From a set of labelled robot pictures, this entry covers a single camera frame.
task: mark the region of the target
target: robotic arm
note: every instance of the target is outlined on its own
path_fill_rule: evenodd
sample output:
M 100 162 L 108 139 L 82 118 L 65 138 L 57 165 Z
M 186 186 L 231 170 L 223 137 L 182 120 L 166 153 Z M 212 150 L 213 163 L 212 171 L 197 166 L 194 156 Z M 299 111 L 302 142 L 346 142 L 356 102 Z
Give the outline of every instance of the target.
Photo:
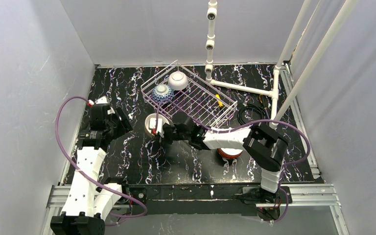
M 77 165 L 97 180 L 101 164 L 111 141 L 132 130 L 126 115 L 113 108 L 107 97 L 90 107 L 89 126 L 78 135 Z M 122 179 L 108 179 L 105 186 L 122 192 Z M 107 215 L 120 199 L 119 195 L 103 189 L 94 199 L 96 185 L 74 172 L 70 192 L 60 216 L 53 216 L 50 227 L 56 235 L 103 235 Z
M 218 133 L 219 129 L 208 131 L 198 126 L 185 113 L 176 113 L 173 126 L 162 126 L 161 141 L 172 143 L 185 140 L 199 150 L 233 148 L 247 151 L 262 168 L 260 189 L 252 197 L 261 203 L 273 203 L 278 197 L 282 162 L 287 152 L 288 142 L 276 130 L 259 123 L 228 133 Z

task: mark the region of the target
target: yellow object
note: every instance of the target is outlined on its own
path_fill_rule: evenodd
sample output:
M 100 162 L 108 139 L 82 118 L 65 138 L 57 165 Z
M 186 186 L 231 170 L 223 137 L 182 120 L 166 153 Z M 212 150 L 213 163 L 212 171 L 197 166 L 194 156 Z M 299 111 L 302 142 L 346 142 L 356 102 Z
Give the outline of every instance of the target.
M 223 103 L 221 101 L 218 100 L 217 102 L 220 108 L 223 107 Z

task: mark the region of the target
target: white bowl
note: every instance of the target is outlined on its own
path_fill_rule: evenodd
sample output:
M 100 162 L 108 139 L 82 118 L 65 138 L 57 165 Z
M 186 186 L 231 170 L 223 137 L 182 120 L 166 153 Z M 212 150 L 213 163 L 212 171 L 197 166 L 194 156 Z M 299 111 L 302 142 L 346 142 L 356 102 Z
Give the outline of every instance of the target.
M 188 77 L 181 71 L 171 73 L 168 78 L 168 85 L 174 91 L 180 91 L 188 86 Z

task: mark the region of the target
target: black marble table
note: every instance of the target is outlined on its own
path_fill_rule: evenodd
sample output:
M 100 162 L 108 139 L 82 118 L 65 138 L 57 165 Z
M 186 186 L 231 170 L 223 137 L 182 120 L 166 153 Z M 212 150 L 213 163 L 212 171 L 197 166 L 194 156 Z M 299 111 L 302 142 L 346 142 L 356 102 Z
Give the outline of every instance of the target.
M 198 76 L 205 78 L 204 66 L 187 67 Z M 224 65 L 215 66 L 214 78 L 248 87 L 270 90 L 273 85 L 273 65 Z M 126 177 L 130 184 L 220 184 L 220 183 L 259 183 L 261 168 L 248 155 L 227 161 L 216 151 L 198 151 L 185 142 L 175 142 L 162 146 L 153 141 L 144 131 L 144 120 L 154 109 L 144 102 L 141 84 L 160 71 L 161 67 L 96 69 L 90 89 L 89 99 L 96 100 L 106 95 L 127 115 L 134 131 L 113 141 L 102 164 L 99 180 L 107 177 Z M 257 94 L 217 88 L 231 99 L 239 102 L 259 103 Z M 286 98 L 283 84 L 279 84 L 279 106 Z M 246 118 L 256 118 L 257 114 L 247 113 Z M 88 120 L 85 110 L 82 124 Z M 295 125 L 290 108 L 282 121 Z M 238 126 L 236 114 L 227 126 Z M 278 126 L 289 141 L 286 161 L 302 157 L 304 147 L 299 135 L 287 127 Z M 70 167 L 65 184 L 70 184 L 73 168 Z M 312 182 L 309 163 L 291 165 L 283 172 L 283 181 Z

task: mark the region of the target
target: marble tabletop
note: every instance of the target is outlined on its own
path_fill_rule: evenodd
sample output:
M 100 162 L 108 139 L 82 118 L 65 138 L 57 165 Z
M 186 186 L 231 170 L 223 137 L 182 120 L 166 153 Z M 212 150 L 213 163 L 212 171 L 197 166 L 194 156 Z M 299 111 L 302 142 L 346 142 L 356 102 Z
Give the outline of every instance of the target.
M 204 66 L 187 67 L 193 73 L 205 78 Z M 164 146 L 153 141 L 144 131 L 144 120 L 154 109 L 144 102 L 141 84 L 159 72 L 161 67 L 96 69 L 89 99 L 106 95 L 111 103 L 120 107 L 127 115 L 134 130 L 113 141 L 102 164 L 99 180 L 107 177 L 126 177 L 130 184 L 218 184 L 248 183 L 261 181 L 261 168 L 248 153 L 233 161 L 219 156 L 216 151 L 198 151 L 187 143 L 174 142 Z M 273 85 L 273 65 L 222 65 L 214 67 L 214 78 L 237 85 L 270 90 Z M 217 88 L 231 99 L 239 102 L 259 103 L 257 94 Z M 279 83 L 279 106 L 286 98 L 282 81 Z M 252 120 L 257 114 L 248 113 Z M 85 110 L 82 124 L 89 119 Z M 282 121 L 295 125 L 290 108 Z M 226 127 L 238 126 L 236 114 Z M 304 154 L 302 141 L 297 133 L 287 127 L 278 126 L 278 131 L 290 141 L 286 162 L 295 161 Z M 65 184 L 70 184 L 73 168 L 70 167 Z M 283 181 L 312 182 L 309 163 L 288 166 L 283 172 Z

